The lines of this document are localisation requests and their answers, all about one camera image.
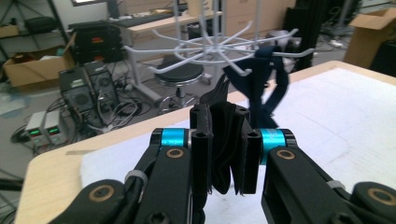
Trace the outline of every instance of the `table surface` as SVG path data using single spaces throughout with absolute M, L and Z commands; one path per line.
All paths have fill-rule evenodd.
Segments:
M 341 62 L 323 63 L 290 74 L 290 82 L 297 82 L 336 68 L 344 68 L 396 86 L 394 77 Z M 228 97 L 231 103 L 245 99 L 237 91 L 230 93 Z M 155 128 L 167 127 L 188 119 L 189 111 L 189 107 L 180 109 L 34 158 L 28 166 L 16 223 L 48 223 L 62 213 L 81 191 L 79 170 L 83 155 L 145 133 L 151 133 Z
M 206 13 L 205 14 L 206 19 L 213 18 L 213 16 L 214 16 L 214 13 Z M 177 17 L 177 19 L 178 19 L 178 22 L 180 25 L 197 22 L 199 20 L 198 17 L 191 16 L 187 13 L 182 14 L 181 16 Z M 129 27 L 128 30 L 131 31 L 133 34 L 140 34 L 140 33 L 150 31 L 152 29 L 161 29 L 161 28 L 175 25 L 175 22 L 176 22 L 175 18 L 171 17 L 171 18 L 160 20 L 160 21 L 152 21 L 152 22 L 148 22 L 145 24 Z

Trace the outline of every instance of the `display screen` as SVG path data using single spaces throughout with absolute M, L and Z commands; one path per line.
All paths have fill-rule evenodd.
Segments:
M 72 0 L 73 6 L 75 7 L 104 2 L 107 2 L 107 0 Z
M 49 132 L 49 135 L 55 135 L 60 133 L 58 127 L 48 128 L 47 132 Z
M 30 135 L 31 137 L 37 137 L 37 136 L 41 135 L 41 132 L 40 132 L 39 129 L 32 129 L 32 130 L 29 130 L 28 133 L 29 133 L 29 135 Z

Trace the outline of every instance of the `black chair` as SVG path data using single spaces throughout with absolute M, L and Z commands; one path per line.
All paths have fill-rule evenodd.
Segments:
M 167 55 L 158 69 L 163 69 L 180 62 L 174 55 Z M 167 87 L 177 87 L 175 94 L 164 97 L 159 103 L 159 115 L 180 108 L 198 104 L 199 96 L 184 92 L 184 87 L 198 82 L 204 75 L 204 67 L 200 64 L 186 63 L 178 68 L 162 74 L 154 74 L 156 81 Z

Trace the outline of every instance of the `cardboard box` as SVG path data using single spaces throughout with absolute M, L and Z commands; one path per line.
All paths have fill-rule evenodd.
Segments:
M 35 91 L 58 85 L 59 72 L 75 65 L 69 50 L 61 57 L 40 59 L 55 56 L 59 49 L 64 49 L 64 46 L 20 53 L 35 59 L 27 63 L 16 63 L 13 59 L 6 61 L 4 69 L 11 85 L 21 91 Z
M 19 34 L 20 34 L 20 30 L 16 25 L 8 25 L 8 26 L 0 27 L 0 38 L 19 35 Z
M 189 7 L 187 13 L 189 13 L 190 16 L 200 16 L 201 14 L 203 14 L 201 11 L 200 0 L 189 0 L 187 1 L 187 5 Z M 204 12 L 206 15 L 213 13 L 212 5 L 212 0 L 204 1 Z
M 344 62 L 370 68 L 379 46 L 396 38 L 396 8 L 361 14 L 349 25 L 355 31 Z

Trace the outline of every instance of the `blue anodized part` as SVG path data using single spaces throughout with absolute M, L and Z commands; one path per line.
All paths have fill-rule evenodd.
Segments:
M 184 147 L 184 129 L 163 129 L 161 147 Z
M 262 145 L 264 151 L 261 165 L 265 165 L 267 163 L 269 151 L 274 147 L 285 147 L 286 140 L 285 135 L 279 129 L 260 129 L 260 131 L 262 131 Z

